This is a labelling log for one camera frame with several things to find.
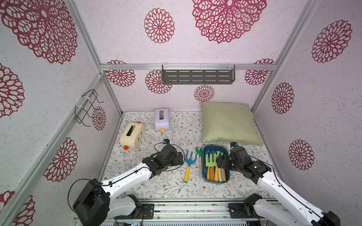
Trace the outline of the teal plastic storage box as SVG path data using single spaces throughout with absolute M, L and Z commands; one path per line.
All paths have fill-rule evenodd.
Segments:
M 216 145 L 203 147 L 202 153 L 202 177 L 208 183 L 225 184 L 230 179 L 230 171 L 217 166 L 216 159 L 219 156 L 228 157 L 226 148 Z

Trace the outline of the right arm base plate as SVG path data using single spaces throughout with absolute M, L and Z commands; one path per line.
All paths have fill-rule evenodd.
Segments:
M 237 218 L 259 218 L 250 204 L 244 203 L 229 203 L 229 213 L 232 219 Z

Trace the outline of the dark green rake wooden handle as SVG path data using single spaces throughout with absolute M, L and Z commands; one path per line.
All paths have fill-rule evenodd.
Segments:
M 202 166 L 203 166 L 203 148 L 201 148 L 201 147 L 196 147 L 195 151 L 196 151 L 196 153 L 198 154 L 198 157 L 199 157 L 199 169 L 200 169 L 200 171 L 202 171 Z

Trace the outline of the green square pillow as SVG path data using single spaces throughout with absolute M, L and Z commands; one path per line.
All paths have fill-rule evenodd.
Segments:
M 206 101 L 200 106 L 203 143 L 237 142 L 263 146 L 248 104 Z

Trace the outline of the light green rake wooden handle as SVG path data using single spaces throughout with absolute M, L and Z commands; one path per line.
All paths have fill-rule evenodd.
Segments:
M 210 156 L 211 156 L 210 165 L 209 165 L 209 167 L 210 167 L 210 181 L 213 181 L 214 180 L 214 170 L 215 170 L 215 168 L 214 168 L 214 160 L 213 160 L 214 152 L 211 152 Z

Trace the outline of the cream toy tissue box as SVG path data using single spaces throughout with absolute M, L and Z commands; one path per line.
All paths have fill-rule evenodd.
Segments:
M 145 125 L 141 122 L 130 122 L 120 137 L 120 145 L 124 150 L 135 149 L 140 145 L 145 134 Z

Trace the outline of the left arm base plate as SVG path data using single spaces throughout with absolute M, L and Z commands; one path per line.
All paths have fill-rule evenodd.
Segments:
M 128 216 L 124 216 L 124 219 L 153 219 L 155 205 L 146 203 L 137 206 L 135 210 Z

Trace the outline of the aluminium front rail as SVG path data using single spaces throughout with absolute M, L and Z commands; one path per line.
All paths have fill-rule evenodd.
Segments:
M 247 225 L 251 222 L 258 224 L 263 221 L 268 221 L 259 216 L 259 218 L 237 218 L 232 219 L 229 213 L 229 203 L 243 203 L 243 200 L 139 200 L 141 204 L 154 204 L 155 212 L 153 219 L 114 219 L 108 218 L 107 220 L 119 221 L 200 221 L 200 222 L 219 222 L 219 221 L 243 221 Z M 268 201 L 270 204 L 277 208 L 286 210 L 285 207 L 281 208 L 282 204 L 276 200 Z

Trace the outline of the light green trowel wooden handle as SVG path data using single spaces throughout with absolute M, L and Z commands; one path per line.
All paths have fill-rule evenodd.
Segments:
M 224 183 L 224 182 L 226 182 L 226 174 L 225 174 L 225 169 L 223 168 L 223 162 L 224 162 L 223 155 L 224 155 L 224 153 L 221 152 L 221 154 L 220 154 L 220 158 L 221 158 L 221 163 L 220 163 L 221 167 L 220 167 L 220 169 L 222 171 L 222 182 Z

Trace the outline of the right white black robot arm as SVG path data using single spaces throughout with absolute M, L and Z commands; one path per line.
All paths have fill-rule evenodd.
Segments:
M 286 210 L 275 207 L 258 194 L 252 194 L 243 201 L 242 210 L 246 215 L 256 214 L 278 226 L 339 226 L 340 218 L 332 211 L 317 208 L 275 173 L 273 167 L 250 156 L 245 148 L 231 143 L 229 154 L 215 157 L 218 168 L 241 173 L 245 178 L 270 193 Z

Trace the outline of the grey wall shelf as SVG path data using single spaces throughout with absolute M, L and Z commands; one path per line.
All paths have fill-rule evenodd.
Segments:
M 235 81 L 235 65 L 227 69 L 167 69 L 162 65 L 162 83 L 165 85 L 229 85 Z

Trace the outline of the light blue rake white handle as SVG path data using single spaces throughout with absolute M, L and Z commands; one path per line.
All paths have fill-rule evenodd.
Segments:
M 218 179 L 219 179 L 219 182 L 222 182 L 222 171 L 220 168 L 218 169 Z

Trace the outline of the purple toy toaster box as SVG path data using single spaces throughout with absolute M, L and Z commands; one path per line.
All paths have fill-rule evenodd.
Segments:
M 160 132 L 170 130 L 170 119 L 168 108 L 159 108 L 155 110 L 155 129 Z

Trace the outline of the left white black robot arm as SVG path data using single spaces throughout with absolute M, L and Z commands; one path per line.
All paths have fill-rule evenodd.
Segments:
M 99 226 L 106 219 L 143 217 L 141 202 L 134 195 L 121 195 L 133 186 L 162 172 L 178 169 L 185 163 L 187 152 L 174 144 L 165 144 L 160 152 L 146 157 L 131 170 L 112 179 L 86 179 L 87 184 L 69 208 L 84 226 Z

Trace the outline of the small blue rake yellow handle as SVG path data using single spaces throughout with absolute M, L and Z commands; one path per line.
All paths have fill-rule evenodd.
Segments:
M 197 153 L 195 151 L 186 152 L 185 162 L 187 164 L 187 169 L 183 179 L 184 183 L 188 183 L 191 166 L 196 162 L 196 160 L 197 160 Z

